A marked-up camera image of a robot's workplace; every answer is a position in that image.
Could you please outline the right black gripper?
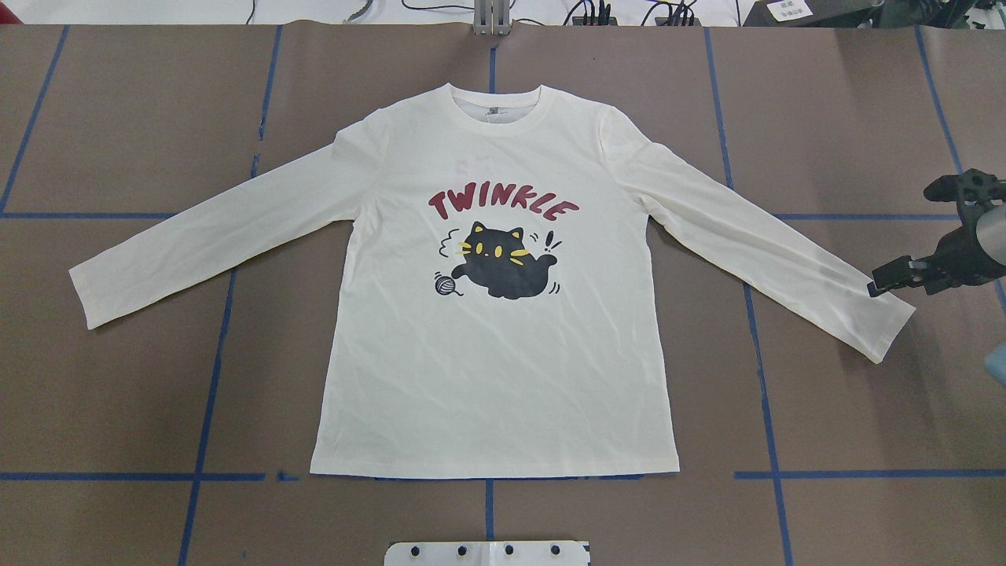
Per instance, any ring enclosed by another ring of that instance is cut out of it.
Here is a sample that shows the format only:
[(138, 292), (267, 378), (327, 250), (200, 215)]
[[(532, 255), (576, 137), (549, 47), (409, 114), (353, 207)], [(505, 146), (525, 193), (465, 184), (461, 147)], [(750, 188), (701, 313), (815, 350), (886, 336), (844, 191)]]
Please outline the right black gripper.
[(875, 270), (867, 284), (870, 297), (899, 288), (923, 287), (926, 294), (992, 282), (1005, 274), (1003, 221), (978, 221), (947, 233), (933, 255), (920, 260), (896, 258)]

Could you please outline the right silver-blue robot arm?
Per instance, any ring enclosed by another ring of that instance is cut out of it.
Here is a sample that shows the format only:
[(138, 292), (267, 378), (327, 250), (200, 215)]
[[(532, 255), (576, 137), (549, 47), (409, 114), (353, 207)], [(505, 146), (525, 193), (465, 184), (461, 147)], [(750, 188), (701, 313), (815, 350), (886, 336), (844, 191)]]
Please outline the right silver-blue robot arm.
[(933, 253), (920, 258), (900, 255), (873, 270), (867, 292), (880, 297), (899, 288), (926, 294), (962, 286), (996, 281), (1005, 273), (1004, 205), (966, 203), (958, 212), (960, 226), (942, 236)]

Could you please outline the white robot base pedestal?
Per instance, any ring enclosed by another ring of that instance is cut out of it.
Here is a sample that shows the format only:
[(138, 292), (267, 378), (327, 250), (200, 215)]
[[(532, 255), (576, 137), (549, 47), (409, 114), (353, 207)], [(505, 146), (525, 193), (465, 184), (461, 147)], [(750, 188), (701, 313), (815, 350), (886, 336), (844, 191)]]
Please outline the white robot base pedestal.
[(590, 565), (589, 544), (572, 540), (400, 542), (384, 565)]

